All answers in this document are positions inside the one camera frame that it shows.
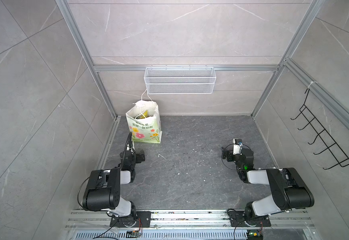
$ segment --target black hook rack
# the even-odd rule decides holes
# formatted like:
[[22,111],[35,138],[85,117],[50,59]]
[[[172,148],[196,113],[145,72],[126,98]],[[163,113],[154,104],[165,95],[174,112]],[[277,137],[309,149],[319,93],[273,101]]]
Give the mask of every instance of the black hook rack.
[[[331,167],[328,167],[328,168],[324,168],[324,167],[323,167],[323,169],[328,170],[328,169],[331,169],[331,168],[333,168],[333,167],[335,167],[335,166],[337,166],[337,165],[340,165],[341,167],[346,167],[346,166],[348,166],[349,163],[346,163],[345,165],[342,165],[343,162],[349,160],[348,155],[342,150],[342,148],[341,148],[341,147],[339,146],[339,144],[335,141],[335,139],[330,135],[330,133],[326,130],[326,128],[321,124],[321,122],[316,118],[316,116],[315,116],[315,115],[310,111],[310,109],[305,105],[305,102],[307,101],[308,94],[309,94],[309,89],[308,89],[308,88],[305,90],[305,94],[307,94],[307,95],[305,96],[304,104],[303,104],[303,105],[301,106],[301,108],[299,109],[300,113],[297,115],[297,117],[291,118],[291,120],[295,120],[295,119],[298,118],[298,116],[300,116],[300,115],[304,116],[304,118],[308,121],[308,123],[307,123],[302,129],[300,129],[300,128],[297,128],[297,129],[298,129],[298,130],[303,130],[303,129],[306,128],[308,125],[310,125],[310,126],[313,128],[313,130],[316,132],[317,135],[316,135],[315,139],[313,140],[313,142],[312,142],[312,143],[308,142],[308,144],[309,144],[309,145],[314,144],[315,141],[316,141],[316,139],[319,137],[319,138],[321,139],[321,141],[322,141],[322,142],[325,144],[325,146],[326,146],[326,148],[325,148],[323,151],[321,151],[321,152],[319,152],[319,153],[313,153],[313,154],[319,155],[319,154],[321,154],[322,152],[324,152],[324,151],[326,151],[326,150],[329,150],[329,151],[331,152],[332,156],[336,159],[337,164],[335,164],[335,165],[333,165],[333,166],[331,166]],[[307,110],[307,111],[313,116],[313,118],[312,118],[311,120],[308,120],[308,118],[305,116],[305,114],[303,113],[304,110]],[[321,125],[321,127],[324,129],[324,130],[322,130],[321,132],[318,132],[317,129],[312,125],[312,121],[315,120],[315,119],[316,119],[316,121]],[[334,143],[331,144],[330,146],[328,146],[327,143],[324,141],[324,139],[321,137],[321,134],[322,134],[323,132],[327,133],[327,134],[331,137],[331,139],[334,141]],[[330,147],[332,147],[332,146],[337,146],[337,147],[342,151],[342,153],[345,155],[346,159],[345,159],[345,160],[342,160],[342,161],[339,161],[339,160],[337,159],[337,157],[333,154],[333,152],[332,152],[331,149],[330,149]]]

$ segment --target side wall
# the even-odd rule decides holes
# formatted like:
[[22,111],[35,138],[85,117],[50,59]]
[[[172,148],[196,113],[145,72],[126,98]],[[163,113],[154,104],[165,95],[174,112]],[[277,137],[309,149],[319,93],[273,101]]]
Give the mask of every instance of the side wall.
[[[328,0],[313,21],[292,59],[315,81],[319,82],[340,103],[349,109],[349,1]],[[315,205],[308,209],[323,239],[349,239],[349,166],[335,166],[336,160],[316,137],[299,108],[305,99],[306,87],[285,70],[260,109],[256,122],[272,155],[280,167],[295,167],[315,197]],[[312,93],[306,106],[327,129],[349,156],[349,130]],[[313,116],[304,111],[308,120]],[[312,124],[322,130],[315,119]],[[321,134],[324,141],[333,141]],[[331,147],[341,161],[344,154]]]
[[[96,65],[278,64],[310,1],[69,0]],[[143,72],[101,72],[116,112],[145,90]],[[212,94],[157,94],[163,115],[249,115],[272,72],[217,72]]]
[[58,238],[111,122],[55,1],[0,1],[0,239]]

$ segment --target red flower print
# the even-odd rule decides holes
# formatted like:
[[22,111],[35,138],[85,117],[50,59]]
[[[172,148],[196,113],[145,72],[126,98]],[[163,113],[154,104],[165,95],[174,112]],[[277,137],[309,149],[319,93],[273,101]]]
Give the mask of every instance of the red flower print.
[[142,134],[142,133],[136,133],[136,137],[138,137],[138,138],[144,138],[145,136],[144,136],[144,134]]

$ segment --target white wire basket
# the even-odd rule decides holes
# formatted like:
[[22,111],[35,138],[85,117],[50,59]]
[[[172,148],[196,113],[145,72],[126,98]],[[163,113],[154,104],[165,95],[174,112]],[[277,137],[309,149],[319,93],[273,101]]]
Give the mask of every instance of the white wire basket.
[[208,94],[213,92],[213,67],[148,67],[144,75],[148,94]]

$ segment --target floral paper bag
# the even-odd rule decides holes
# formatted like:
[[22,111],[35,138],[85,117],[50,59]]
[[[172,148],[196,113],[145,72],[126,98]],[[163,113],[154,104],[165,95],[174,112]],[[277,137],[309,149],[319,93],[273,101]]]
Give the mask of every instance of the floral paper bag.
[[[148,111],[147,118],[135,119]],[[135,142],[161,142],[161,124],[158,105],[153,101],[138,101],[135,106],[126,112],[129,130],[132,132],[132,140]]]

